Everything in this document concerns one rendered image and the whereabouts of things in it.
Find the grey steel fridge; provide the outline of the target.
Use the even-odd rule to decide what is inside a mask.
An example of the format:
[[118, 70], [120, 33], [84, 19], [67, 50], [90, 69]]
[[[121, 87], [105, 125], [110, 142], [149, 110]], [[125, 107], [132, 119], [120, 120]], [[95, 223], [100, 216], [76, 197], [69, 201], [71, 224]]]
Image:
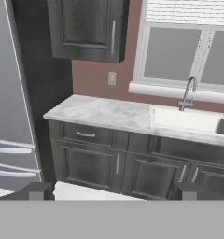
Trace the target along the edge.
[[31, 154], [0, 153], [0, 170], [37, 177], [0, 176], [0, 189], [18, 191], [43, 180], [35, 128], [10, 0], [0, 0], [0, 148], [31, 148]]

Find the white window blind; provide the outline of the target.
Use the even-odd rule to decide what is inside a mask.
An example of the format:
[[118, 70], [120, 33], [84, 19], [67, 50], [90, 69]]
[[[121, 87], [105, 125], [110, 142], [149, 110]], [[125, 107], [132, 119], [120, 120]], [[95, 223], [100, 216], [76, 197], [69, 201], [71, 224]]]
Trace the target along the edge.
[[147, 0], [146, 22], [224, 26], [224, 0]]

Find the white wall socket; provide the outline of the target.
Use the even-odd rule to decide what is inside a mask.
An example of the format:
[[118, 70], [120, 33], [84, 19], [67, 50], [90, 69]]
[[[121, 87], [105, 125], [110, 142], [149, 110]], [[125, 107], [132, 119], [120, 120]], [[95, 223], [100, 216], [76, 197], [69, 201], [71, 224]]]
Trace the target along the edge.
[[116, 72], [109, 72], [108, 73], [108, 84], [110, 86], [115, 86], [117, 81], [117, 73]]

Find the dark wood sink front panel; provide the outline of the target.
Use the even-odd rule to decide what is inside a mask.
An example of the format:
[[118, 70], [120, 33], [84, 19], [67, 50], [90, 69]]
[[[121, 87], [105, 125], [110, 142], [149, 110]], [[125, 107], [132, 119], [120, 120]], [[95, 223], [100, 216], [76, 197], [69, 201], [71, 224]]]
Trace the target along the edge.
[[224, 147], [149, 134], [130, 133], [128, 151], [161, 154], [199, 162], [224, 165]]

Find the white framed window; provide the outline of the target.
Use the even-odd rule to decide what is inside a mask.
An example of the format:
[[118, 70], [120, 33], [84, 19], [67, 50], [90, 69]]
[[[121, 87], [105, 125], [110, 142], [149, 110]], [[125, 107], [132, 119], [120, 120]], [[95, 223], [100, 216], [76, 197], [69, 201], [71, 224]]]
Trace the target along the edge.
[[224, 26], [146, 22], [142, 0], [130, 93], [224, 104]]

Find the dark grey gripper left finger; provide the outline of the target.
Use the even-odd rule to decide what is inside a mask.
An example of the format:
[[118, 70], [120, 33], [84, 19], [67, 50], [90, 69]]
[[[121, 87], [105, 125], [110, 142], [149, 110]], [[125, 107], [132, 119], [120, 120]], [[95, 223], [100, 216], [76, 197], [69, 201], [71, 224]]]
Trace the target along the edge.
[[54, 200], [53, 182], [32, 182], [19, 191], [0, 197], [0, 201]]

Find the dark wood drawer front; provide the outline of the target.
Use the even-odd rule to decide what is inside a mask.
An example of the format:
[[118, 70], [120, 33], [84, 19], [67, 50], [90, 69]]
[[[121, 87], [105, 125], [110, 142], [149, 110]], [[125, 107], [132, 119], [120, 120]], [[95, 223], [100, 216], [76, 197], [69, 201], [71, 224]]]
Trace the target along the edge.
[[[77, 135], [77, 132], [84, 134], [96, 134], [95, 137], [83, 137]], [[63, 138], [77, 140], [81, 142], [93, 143], [97, 145], [111, 146], [113, 132], [106, 128], [81, 125], [75, 123], [65, 123], [63, 125]]]

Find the dark wood wall cupboard door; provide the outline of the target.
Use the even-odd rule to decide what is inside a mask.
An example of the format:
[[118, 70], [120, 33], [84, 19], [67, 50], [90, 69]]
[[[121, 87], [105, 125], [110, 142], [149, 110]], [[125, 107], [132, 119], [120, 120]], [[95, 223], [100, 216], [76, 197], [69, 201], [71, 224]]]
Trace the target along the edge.
[[[125, 58], [130, 0], [47, 0], [55, 58], [121, 63]], [[111, 55], [112, 22], [116, 21]]]

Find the dark wood base cupboard door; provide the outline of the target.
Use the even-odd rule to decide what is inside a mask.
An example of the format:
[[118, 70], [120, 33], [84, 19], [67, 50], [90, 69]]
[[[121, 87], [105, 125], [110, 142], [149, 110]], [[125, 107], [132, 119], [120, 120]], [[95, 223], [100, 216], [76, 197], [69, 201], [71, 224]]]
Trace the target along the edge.
[[193, 163], [187, 176], [188, 182], [191, 182], [196, 167], [199, 167], [199, 172], [194, 184], [202, 187], [205, 190], [223, 195], [224, 167]]
[[[58, 181], [121, 193], [125, 151], [55, 139], [51, 140], [51, 147]], [[119, 153], [119, 173], [116, 174]]]
[[189, 162], [158, 155], [128, 153], [122, 192], [146, 200], [168, 200], [173, 195], [173, 184], [178, 182], [184, 164], [187, 169], [183, 181], [189, 172]]

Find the white sink basin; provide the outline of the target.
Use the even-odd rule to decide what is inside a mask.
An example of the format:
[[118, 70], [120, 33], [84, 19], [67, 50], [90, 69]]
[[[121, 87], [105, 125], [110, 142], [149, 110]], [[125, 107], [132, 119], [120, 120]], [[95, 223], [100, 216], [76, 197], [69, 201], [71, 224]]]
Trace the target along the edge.
[[149, 107], [151, 126], [224, 135], [224, 115], [220, 113], [151, 105]]

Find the dark tall fridge side panel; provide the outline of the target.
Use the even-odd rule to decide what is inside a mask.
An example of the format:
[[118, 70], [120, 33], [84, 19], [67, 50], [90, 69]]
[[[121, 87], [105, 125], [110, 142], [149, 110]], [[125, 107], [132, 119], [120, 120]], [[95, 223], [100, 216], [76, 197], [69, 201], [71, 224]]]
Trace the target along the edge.
[[11, 0], [43, 177], [56, 179], [43, 115], [73, 94], [72, 64], [52, 56], [47, 0]]

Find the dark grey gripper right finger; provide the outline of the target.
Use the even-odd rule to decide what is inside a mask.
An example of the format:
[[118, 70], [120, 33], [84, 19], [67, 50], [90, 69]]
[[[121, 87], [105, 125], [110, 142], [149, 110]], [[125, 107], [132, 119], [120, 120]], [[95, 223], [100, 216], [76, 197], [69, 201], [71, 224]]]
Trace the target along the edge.
[[174, 183], [173, 185], [174, 200], [205, 200], [205, 201], [224, 201], [224, 194], [205, 190], [194, 183]]

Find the silver curved tap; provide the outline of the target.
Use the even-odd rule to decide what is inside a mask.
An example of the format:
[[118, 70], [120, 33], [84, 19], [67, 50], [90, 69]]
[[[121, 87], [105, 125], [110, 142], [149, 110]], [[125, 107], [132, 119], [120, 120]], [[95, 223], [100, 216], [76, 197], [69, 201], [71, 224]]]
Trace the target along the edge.
[[197, 79], [195, 77], [190, 77], [185, 89], [185, 93], [181, 101], [177, 102], [180, 111], [184, 111], [186, 107], [192, 107], [192, 98], [189, 98], [189, 87], [192, 85], [192, 91], [196, 92], [197, 88]]

